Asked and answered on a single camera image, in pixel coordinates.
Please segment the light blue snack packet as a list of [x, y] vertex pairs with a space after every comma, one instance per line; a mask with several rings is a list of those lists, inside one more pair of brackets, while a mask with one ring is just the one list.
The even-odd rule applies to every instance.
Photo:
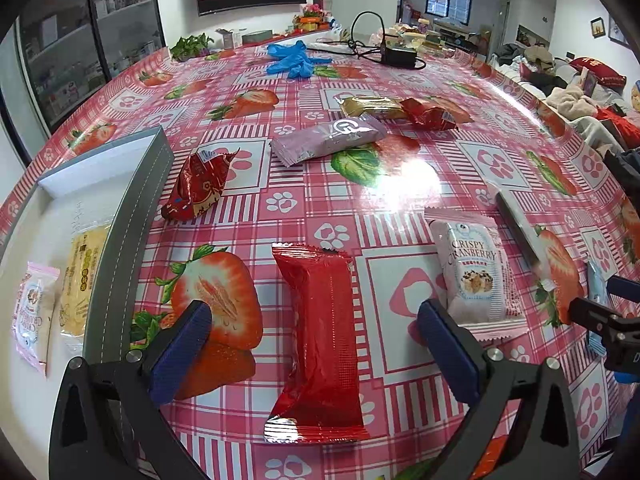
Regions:
[[[608, 307], [610, 305], [610, 300], [608, 300], [605, 279], [592, 261], [586, 262], [586, 275], [588, 298], [601, 306]], [[587, 333], [587, 348], [597, 356], [600, 356], [600, 358], [604, 358], [606, 356], [606, 350], [602, 344], [602, 338], [596, 333]]]

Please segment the pink crispy cranberry snack pack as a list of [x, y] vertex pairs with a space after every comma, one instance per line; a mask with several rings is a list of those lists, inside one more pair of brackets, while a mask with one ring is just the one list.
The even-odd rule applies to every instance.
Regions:
[[12, 335], [18, 354], [47, 375], [49, 338], [60, 270], [29, 261], [18, 286]]

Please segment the yellow clear-wrapped cake snack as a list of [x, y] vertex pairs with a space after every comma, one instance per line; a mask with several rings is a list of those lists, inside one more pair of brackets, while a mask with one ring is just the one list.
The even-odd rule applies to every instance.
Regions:
[[60, 326], [65, 336], [85, 335], [90, 299], [110, 227], [92, 226], [72, 240], [60, 298]]

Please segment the long red snack bar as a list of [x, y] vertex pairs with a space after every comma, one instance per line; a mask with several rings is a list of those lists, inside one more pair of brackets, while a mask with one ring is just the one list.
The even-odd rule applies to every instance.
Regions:
[[277, 243], [272, 255], [294, 309], [293, 367], [264, 425], [273, 444], [369, 437], [359, 399], [352, 260], [344, 252]]

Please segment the small red candy packet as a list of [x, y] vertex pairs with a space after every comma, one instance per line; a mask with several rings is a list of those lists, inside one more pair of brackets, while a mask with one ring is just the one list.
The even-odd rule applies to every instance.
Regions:
[[167, 221], [187, 222], [206, 214], [221, 199], [237, 154], [220, 153], [211, 158], [198, 152], [190, 155], [160, 210], [162, 217]]

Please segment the red crinkled snack packet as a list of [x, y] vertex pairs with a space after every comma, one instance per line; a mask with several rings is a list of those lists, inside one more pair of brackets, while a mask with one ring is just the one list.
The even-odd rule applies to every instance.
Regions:
[[469, 112], [445, 98], [408, 98], [399, 105], [410, 122], [424, 130], [445, 131], [474, 122]]

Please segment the gold snack bar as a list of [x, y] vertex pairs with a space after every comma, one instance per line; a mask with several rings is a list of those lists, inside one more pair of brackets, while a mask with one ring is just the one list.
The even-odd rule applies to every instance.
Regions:
[[341, 111], [349, 117], [369, 114], [378, 119], [406, 119], [407, 114], [394, 99], [382, 96], [349, 96], [340, 102]]

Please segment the purple pink snack packet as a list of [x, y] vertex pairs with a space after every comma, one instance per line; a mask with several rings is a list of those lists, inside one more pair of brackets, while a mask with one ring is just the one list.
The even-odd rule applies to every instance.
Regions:
[[346, 148], [382, 140], [386, 133], [387, 129], [382, 122], [369, 114], [363, 114], [360, 117], [322, 122], [287, 136], [279, 136], [271, 140], [271, 151], [285, 167], [291, 167]]

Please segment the strawberry pattern tablecloth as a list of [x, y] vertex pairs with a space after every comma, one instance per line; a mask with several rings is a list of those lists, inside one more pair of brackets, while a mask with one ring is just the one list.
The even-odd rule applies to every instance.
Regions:
[[[600, 155], [562, 118], [490, 67], [459, 53], [423, 70], [393, 70], [336, 58], [308, 80], [267, 73], [262, 49], [216, 61], [172, 62], [157, 53], [118, 76], [68, 120], [28, 167], [1, 209], [9, 229], [46, 171], [88, 148], [162, 127], [177, 164], [190, 154], [233, 153], [221, 200], [186, 223], [156, 218], [134, 301], [153, 313], [190, 271], [201, 248], [237, 255], [252, 276], [264, 336], [255, 374], [166, 408], [196, 462], [215, 479], [392, 478], [438, 452], [465, 407], [416, 340], [420, 303], [444, 293], [425, 207], [496, 212], [492, 189], [510, 191], [548, 247], [557, 292], [546, 292], [508, 230], [504, 248], [527, 332], [503, 345], [513, 361], [555, 356], [570, 384], [580, 455], [590, 460], [624, 407], [617, 385], [587, 347], [585, 331], [563, 326], [566, 294], [586, 286], [586, 267], [639, 275], [639, 218]], [[376, 148], [287, 167], [273, 140], [340, 117], [349, 96], [419, 98], [450, 107], [459, 125], [427, 132], [392, 120]], [[262, 430], [291, 369], [292, 309], [272, 258], [275, 242], [303, 242], [354, 259], [360, 402], [367, 440], [351, 445], [268, 444]]]

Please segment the green potted plant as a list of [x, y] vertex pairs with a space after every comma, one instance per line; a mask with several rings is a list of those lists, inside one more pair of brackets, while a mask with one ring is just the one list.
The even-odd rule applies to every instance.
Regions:
[[209, 55], [214, 40], [206, 32], [201, 35], [180, 37], [173, 47], [169, 49], [171, 57], [177, 62], [186, 62], [191, 58], [202, 58]]

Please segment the blue rubber gloves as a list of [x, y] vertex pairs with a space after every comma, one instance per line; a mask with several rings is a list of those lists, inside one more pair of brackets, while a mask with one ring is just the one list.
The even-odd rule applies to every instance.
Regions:
[[309, 79], [314, 74], [314, 68], [320, 65], [328, 65], [330, 58], [310, 58], [307, 54], [306, 44], [302, 40], [295, 44], [282, 46], [282, 44], [270, 44], [267, 53], [272, 58], [272, 63], [266, 68], [268, 75], [286, 73], [288, 79]]

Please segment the glass display cabinet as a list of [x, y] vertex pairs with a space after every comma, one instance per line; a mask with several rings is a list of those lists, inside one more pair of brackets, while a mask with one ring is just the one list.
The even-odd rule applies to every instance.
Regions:
[[165, 45], [157, 0], [30, 0], [15, 36], [29, 90], [50, 132]]

